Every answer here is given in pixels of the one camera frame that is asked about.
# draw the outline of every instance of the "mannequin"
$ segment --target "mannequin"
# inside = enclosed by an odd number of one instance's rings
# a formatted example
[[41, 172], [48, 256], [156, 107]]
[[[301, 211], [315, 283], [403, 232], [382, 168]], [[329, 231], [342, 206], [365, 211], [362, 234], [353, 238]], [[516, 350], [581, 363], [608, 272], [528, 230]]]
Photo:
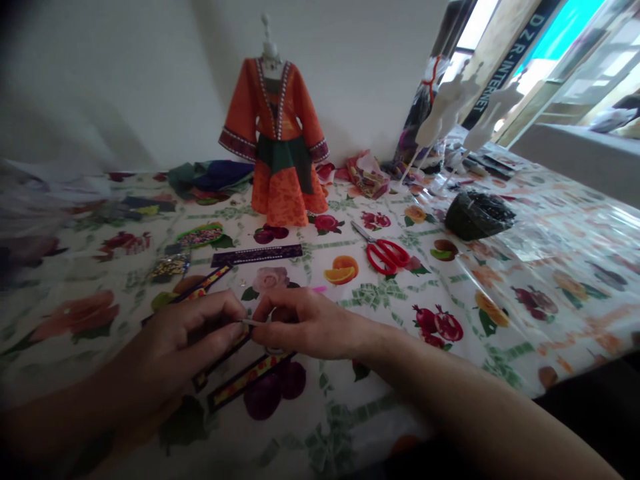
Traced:
[[218, 142], [255, 163], [252, 208], [272, 227], [309, 224], [329, 209], [314, 163], [329, 156], [300, 70], [282, 61], [262, 15], [263, 54], [245, 59]]
[[266, 78], [280, 80], [282, 78], [284, 62], [280, 60], [280, 55], [278, 55], [278, 46], [271, 41], [269, 16], [266, 13], [263, 13], [260, 18], [262, 20], [262, 24], [265, 26], [265, 36], [267, 38], [267, 41], [262, 44], [263, 74]]
[[416, 148], [413, 158], [409, 162], [407, 169], [402, 175], [402, 178], [400, 178], [399, 184], [393, 186], [394, 190], [398, 191], [398, 189], [402, 189], [402, 182], [405, 180], [405, 177], [409, 173], [409, 170], [413, 165], [413, 162], [415, 162], [418, 154], [424, 148], [429, 147], [427, 153], [425, 154], [424, 160], [422, 160], [422, 163], [420, 164], [420, 166], [422, 167], [422, 165], [429, 157], [435, 141], [443, 136], [445, 128], [448, 128], [449, 130], [447, 130], [444, 135], [448, 134], [455, 125], [458, 111], [464, 105], [460, 105], [460, 102], [464, 101], [465, 99], [465, 92], [462, 87], [462, 74], [468, 63], [469, 61], [466, 60], [464, 67], [452, 81], [443, 83], [440, 86], [438, 95], [433, 101], [431, 113], [426, 118], [426, 120], [422, 122], [422, 125], [420, 125], [418, 133], [415, 136], [415, 142], [418, 144], [418, 148]]
[[462, 164], [463, 160], [469, 156], [472, 151], [478, 151], [485, 144], [491, 140], [491, 136], [493, 135], [493, 128], [495, 127], [496, 122], [504, 117], [509, 110], [513, 108], [513, 106], [518, 103], [524, 95], [518, 92], [518, 86], [520, 85], [520, 80], [516, 80], [510, 86], [503, 90], [494, 91], [489, 97], [489, 105], [487, 106], [486, 112], [482, 115], [484, 121], [478, 122], [474, 128], [471, 129], [467, 138], [465, 138], [464, 143], [462, 144], [463, 148], [467, 151], [462, 155], [462, 157], [456, 162], [455, 165], [452, 165], [452, 170], [447, 179], [444, 181], [442, 185], [440, 185], [436, 189], [430, 189], [428, 192], [437, 197], [443, 196], [443, 189], [447, 186], [453, 175], [455, 174], [458, 166]]
[[[466, 60], [464, 66], [462, 67], [462, 70], [460, 70], [460, 73], [458, 74], [458, 76], [456, 76], [456, 79], [458, 77], [462, 78], [462, 75], [464, 74], [465, 68], [467, 67], [468, 64], [469, 64], [469, 60]], [[430, 143], [429, 145], [432, 145], [434, 142], [436, 142], [436, 140], [446, 137], [448, 134], [450, 134], [451, 130], [453, 130], [454, 126], [456, 126], [456, 124], [458, 123], [458, 115], [460, 114], [460, 110], [462, 110], [462, 108], [466, 104], [468, 104], [468, 102], [478, 94], [478, 92], [480, 91], [480, 85], [478, 85], [475, 82], [475, 80], [478, 77], [478, 71], [480, 70], [480, 68], [482, 68], [483, 65], [484, 65], [484, 62], [480, 62], [480, 65], [478, 66], [478, 70], [476, 70], [476, 72], [472, 76], [470, 76], [468, 80], [465, 80], [464, 82], [460, 83], [461, 95], [455, 102], [450, 104], [446, 112], [444, 112], [442, 116], [442, 126], [440, 128], [438, 137], [435, 138], [433, 142]], [[430, 165], [426, 165], [428, 159], [429, 159], [429, 154], [426, 154], [425, 158], [422, 160], [418, 168], [422, 169], [425, 167], [430, 167]]]

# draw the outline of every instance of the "orange dress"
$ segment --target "orange dress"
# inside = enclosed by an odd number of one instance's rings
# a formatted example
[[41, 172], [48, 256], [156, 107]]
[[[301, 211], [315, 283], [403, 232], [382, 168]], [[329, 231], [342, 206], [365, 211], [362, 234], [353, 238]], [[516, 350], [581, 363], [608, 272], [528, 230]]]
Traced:
[[265, 78], [262, 58], [245, 59], [218, 142], [255, 162], [251, 206], [269, 225], [304, 227], [307, 210], [328, 210], [313, 163], [326, 159], [329, 148], [294, 64], [285, 62], [274, 81]]

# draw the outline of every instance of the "floral tablecloth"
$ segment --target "floral tablecloth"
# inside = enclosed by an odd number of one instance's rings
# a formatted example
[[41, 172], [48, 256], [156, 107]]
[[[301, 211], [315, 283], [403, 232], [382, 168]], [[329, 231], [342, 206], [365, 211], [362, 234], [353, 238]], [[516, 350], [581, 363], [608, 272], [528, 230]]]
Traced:
[[[78, 219], [59, 234], [58, 252], [68, 250], [22, 272], [0, 325], [5, 401], [18, 405], [70, 385], [114, 356], [152, 301], [178, 287], [180, 276], [149, 281], [159, 253], [212, 222], [225, 236], [192, 251], [187, 277], [212, 272], [216, 252], [301, 244], [303, 255], [235, 266], [210, 291], [230, 288], [255, 309], [268, 288], [326, 287], [338, 304], [460, 355], [530, 397], [632, 350], [640, 341], [640, 213], [491, 148], [521, 170], [508, 183], [488, 177], [475, 187], [502, 195], [518, 223], [468, 243], [444, 227], [453, 198], [429, 196], [432, 179], [377, 201], [331, 185], [325, 215], [306, 228], [270, 229], [251, 209], [250, 189], [202, 206], [176, 198], [162, 174], [112, 175], [115, 196], [173, 208], [143, 209], [139, 221]], [[402, 245], [407, 268], [376, 273], [351, 220]], [[84, 446], [63, 475], [330, 477], [432, 433], [366, 366], [303, 355], [210, 413], [209, 394], [263, 354], [247, 342], [200, 392], [186, 385], [160, 411]]]

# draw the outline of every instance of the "wide sleeve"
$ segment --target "wide sleeve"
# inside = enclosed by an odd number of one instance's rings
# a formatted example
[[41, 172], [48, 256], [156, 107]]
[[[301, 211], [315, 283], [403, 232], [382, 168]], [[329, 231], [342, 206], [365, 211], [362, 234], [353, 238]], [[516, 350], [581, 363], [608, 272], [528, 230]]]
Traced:
[[302, 135], [309, 149], [311, 160], [314, 162], [322, 161], [329, 156], [329, 147], [320, 128], [320, 122], [315, 114], [315, 108], [313, 108], [305, 81], [297, 68], [293, 78], [293, 88], [295, 114], [302, 123]]
[[227, 120], [218, 143], [230, 152], [247, 160], [255, 161], [257, 139], [255, 119], [258, 116], [258, 101], [255, 88], [251, 84], [249, 60], [240, 70], [240, 78], [235, 86]]

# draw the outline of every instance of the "orange fabric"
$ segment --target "orange fabric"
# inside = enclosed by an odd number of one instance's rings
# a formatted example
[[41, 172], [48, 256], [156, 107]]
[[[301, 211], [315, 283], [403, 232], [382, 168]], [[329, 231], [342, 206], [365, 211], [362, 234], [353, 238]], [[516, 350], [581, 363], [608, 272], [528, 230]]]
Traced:
[[280, 88], [279, 110], [274, 120], [267, 103], [268, 94], [259, 59], [245, 59], [220, 136], [220, 144], [236, 155], [253, 160], [256, 157], [257, 129], [260, 134], [272, 140], [287, 141], [303, 135], [314, 161], [328, 157], [329, 151], [313, 102], [298, 68], [290, 62], [283, 66]]
[[309, 224], [307, 210], [324, 213], [329, 209], [322, 186], [315, 170], [311, 170], [313, 195], [300, 190], [295, 168], [280, 170], [271, 176], [271, 169], [261, 160], [256, 161], [253, 172], [253, 196], [251, 206], [256, 212], [267, 216], [272, 227]]

